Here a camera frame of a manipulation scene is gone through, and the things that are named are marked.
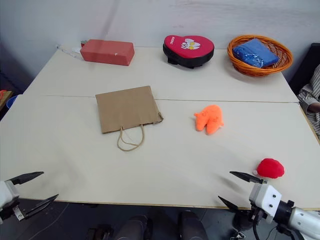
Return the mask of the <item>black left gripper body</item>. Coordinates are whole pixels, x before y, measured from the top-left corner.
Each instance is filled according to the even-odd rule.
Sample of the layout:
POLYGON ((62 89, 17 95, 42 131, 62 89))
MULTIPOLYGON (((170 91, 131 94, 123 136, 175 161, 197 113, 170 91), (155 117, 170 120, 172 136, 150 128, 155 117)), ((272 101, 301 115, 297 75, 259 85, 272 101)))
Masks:
POLYGON ((24 220, 26 218, 26 214, 20 210, 19 205, 19 198, 6 203, 5 206, 0 210, 0 223, 3 224, 5 220, 11 218, 12 216, 16 217, 18 221, 24 220))

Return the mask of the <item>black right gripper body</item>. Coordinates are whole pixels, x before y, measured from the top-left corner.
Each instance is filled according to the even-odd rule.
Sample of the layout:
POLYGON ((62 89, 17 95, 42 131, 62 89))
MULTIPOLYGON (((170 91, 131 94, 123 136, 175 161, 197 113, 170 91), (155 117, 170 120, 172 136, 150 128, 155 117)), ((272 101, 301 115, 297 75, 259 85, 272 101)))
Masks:
POLYGON ((231 209, 235 213, 232 226, 238 231, 246 231, 257 225, 262 218, 266 217, 264 211, 256 206, 252 206, 251 210, 241 210, 232 204, 231 209))

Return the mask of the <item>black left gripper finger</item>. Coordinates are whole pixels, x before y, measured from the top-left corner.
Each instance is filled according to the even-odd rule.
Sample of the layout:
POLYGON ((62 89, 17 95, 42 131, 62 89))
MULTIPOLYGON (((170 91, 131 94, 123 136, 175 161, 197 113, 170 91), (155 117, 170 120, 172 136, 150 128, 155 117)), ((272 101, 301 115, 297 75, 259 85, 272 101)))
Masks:
POLYGON ((43 171, 24 173, 19 176, 11 178, 10 181, 13 183, 13 185, 22 185, 26 182, 29 182, 29 181, 39 177, 42 174, 44 174, 43 171))
POLYGON ((46 209, 51 203, 53 203, 56 198, 59 196, 59 194, 53 195, 41 202, 39 202, 38 204, 35 205, 35 207, 33 207, 30 210, 27 210, 23 213, 24 219, 29 219, 37 214, 39 214, 40 212, 42 212, 44 209, 46 209))

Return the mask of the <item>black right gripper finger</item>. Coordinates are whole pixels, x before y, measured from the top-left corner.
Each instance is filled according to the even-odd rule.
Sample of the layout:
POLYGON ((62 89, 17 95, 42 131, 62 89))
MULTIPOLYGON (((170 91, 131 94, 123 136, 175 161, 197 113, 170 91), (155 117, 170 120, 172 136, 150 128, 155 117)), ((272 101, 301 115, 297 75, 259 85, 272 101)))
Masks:
POLYGON ((253 182, 253 183, 258 183, 258 184, 266 184, 267 183, 266 180, 264 180, 262 178, 258 178, 256 176, 253 176, 253 175, 245 173, 245 172, 230 171, 229 173, 246 181, 246 182, 253 182))
POLYGON ((228 201, 227 199, 218 196, 218 198, 223 202, 223 204, 234 213, 245 213, 248 209, 239 208, 237 205, 233 204, 232 202, 228 201))

